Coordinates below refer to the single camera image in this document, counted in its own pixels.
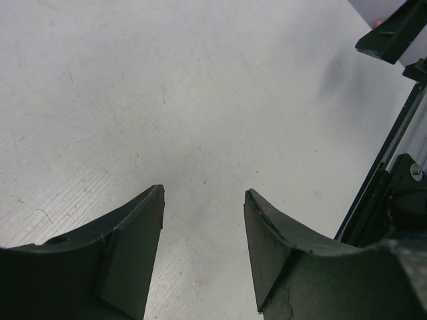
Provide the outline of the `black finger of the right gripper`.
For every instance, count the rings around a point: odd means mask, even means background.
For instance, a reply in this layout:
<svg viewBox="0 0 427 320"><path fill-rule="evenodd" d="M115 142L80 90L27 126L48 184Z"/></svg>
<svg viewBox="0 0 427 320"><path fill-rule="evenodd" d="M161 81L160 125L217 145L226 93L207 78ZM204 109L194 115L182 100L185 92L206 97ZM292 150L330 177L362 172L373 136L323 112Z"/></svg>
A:
<svg viewBox="0 0 427 320"><path fill-rule="evenodd" d="M358 52L395 64L426 26L426 1L407 0L379 26L361 37Z"/></svg>

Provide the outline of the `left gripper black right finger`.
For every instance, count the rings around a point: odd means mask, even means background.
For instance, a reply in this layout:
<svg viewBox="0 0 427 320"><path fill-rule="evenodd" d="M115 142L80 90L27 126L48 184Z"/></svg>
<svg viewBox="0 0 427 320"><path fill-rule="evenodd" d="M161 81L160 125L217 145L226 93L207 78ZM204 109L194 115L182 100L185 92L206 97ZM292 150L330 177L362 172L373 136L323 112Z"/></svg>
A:
<svg viewBox="0 0 427 320"><path fill-rule="evenodd" d="M425 319L426 244L385 239L364 248L325 237L245 194L258 311L265 319Z"/></svg>

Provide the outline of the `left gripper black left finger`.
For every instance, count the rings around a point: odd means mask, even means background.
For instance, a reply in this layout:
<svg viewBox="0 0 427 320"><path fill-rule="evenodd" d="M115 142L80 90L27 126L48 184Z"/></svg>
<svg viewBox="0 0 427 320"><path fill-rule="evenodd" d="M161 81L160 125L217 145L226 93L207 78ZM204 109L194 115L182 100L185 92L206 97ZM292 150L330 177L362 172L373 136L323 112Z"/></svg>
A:
<svg viewBox="0 0 427 320"><path fill-rule="evenodd" d="M164 188L43 244L1 250L2 319L143 319Z"/></svg>

